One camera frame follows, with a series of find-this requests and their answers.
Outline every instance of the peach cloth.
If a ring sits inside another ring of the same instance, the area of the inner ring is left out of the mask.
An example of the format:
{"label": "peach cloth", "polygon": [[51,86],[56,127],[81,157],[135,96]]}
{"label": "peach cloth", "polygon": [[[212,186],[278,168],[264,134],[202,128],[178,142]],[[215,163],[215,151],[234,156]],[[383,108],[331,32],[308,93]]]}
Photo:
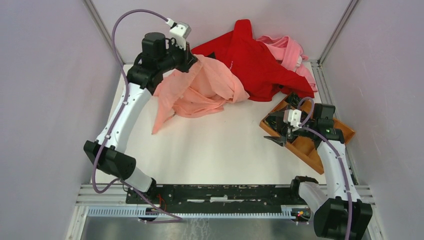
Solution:
{"label": "peach cloth", "polygon": [[282,61],[281,65],[287,70],[293,71],[305,77],[314,92],[317,92],[317,83],[311,72],[302,64],[302,60],[308,60],[304,55],[303,48],[289,36],[271,38],[261,36],[257,41],[264,43],[276,60]]}
{"label": "peach cloth", "polygon": [[188,73],[175,70],[159,84],[153,96],[158,109],[152,134],[177,114],[198,118],[224,110],[225,103],[246,100],[249,94],[228,67],[213,58],[195,55],[198,61]]}

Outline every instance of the red garment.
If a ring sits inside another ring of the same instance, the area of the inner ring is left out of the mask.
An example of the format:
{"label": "red garment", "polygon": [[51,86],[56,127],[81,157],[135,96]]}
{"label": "red garment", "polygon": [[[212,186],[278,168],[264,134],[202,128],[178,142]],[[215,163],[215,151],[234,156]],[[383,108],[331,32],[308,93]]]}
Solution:
{"label": "red garment", "polygon": [[295,92],[300,98],[314,97],[305,77],[278,64],[268,47],[253,39],[248,19],[238,20],[233,31],[193,48],[192,53],[214,53],[240,79],[250,100],[269,102],[279,91]]}

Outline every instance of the white wall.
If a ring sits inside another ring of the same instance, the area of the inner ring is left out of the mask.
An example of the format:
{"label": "white wall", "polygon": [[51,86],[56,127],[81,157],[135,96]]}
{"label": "white wall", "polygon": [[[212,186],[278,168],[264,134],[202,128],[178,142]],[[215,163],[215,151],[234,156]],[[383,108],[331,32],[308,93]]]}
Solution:
{"label": "white wall", "polygon": [[423,239],[424,1],[358,4],[324,63],[360,179],[387,239]]}
{"label": "white wall", "polygon": [[[91,0],[109,33],[116,20],[132,9],[149,9],[192,28],[192,47],[231,31],[239,19],[250,19],[256,37],[290,35],[317,60],[350,0]],[[141,51],[146,33],[168,33],[160,18],[145,13],[128,16],[119,25],[116,45],[126,63]]]}
{"label": "white wall", "polygon": [[118,71],[82,0],[3,0],[0,32],[0,239],[63,239]]}

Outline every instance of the wooden tray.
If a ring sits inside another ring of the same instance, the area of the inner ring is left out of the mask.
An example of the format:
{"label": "wooden tray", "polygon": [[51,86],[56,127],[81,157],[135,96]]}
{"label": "wooden tray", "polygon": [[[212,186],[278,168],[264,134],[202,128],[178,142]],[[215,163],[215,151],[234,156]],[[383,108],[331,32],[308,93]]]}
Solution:
{"label": "wooden tray", "polygon": [[[286,102],[286,99],[288,96],[289,95],[287,95],[276,107],[274,107],[271,113],[281,110],[282,108],[287,106],[288,103]],[[311,106],[311,102],[306,101],[301,107],[301,110],[308,113],[311,110]],[[280,134],[274,131],[268,124],[266,124],[265,119],[267,117],[268,115],[262,119],[259,126],[264,129],[269,135],[279,137]],[[341,131],[343,132],[345,145],[348,144],[355,135],[355,131],[352,128],[348,127],[346,124],[336,118],[334,118],[334,128],[341,129]],[[317,150],[315,150],[314,142],[310,138],[298,136],[293,143],[288,142],[285,146],[292,153],[302,159],[302,161],[304,161],[307,165],[313,168],[317,173],[324,173],[323,163],[321,162],[321,158],[318,155]]]}

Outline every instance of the pink garment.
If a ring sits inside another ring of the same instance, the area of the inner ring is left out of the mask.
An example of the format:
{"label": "pink garment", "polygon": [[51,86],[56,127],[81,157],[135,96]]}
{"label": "pink garment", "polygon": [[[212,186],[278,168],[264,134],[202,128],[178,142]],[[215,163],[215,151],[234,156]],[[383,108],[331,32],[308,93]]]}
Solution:
{"label": "pink garment", "polygon": [[305,77],[314,92],[317,92],[317,83],[311,72],[302,64],[302,60],[308,60],[303,55],[303,48],[295,40],[289,36],[271,38],[269,36],[261,36],[257,41],[264,43],[276,60],[282,61],[281,65],[287,70],[296,72]]}
{"label": "pink garment", "polygon": [[225,103],[249,98],[240,80],[224,63],[203,55],[195,56],[198,62],[188,73],[175,70],[157,86],[153,95],[158,97],[159,106],[152,134],[174,114],[198,118],[223,111]]}

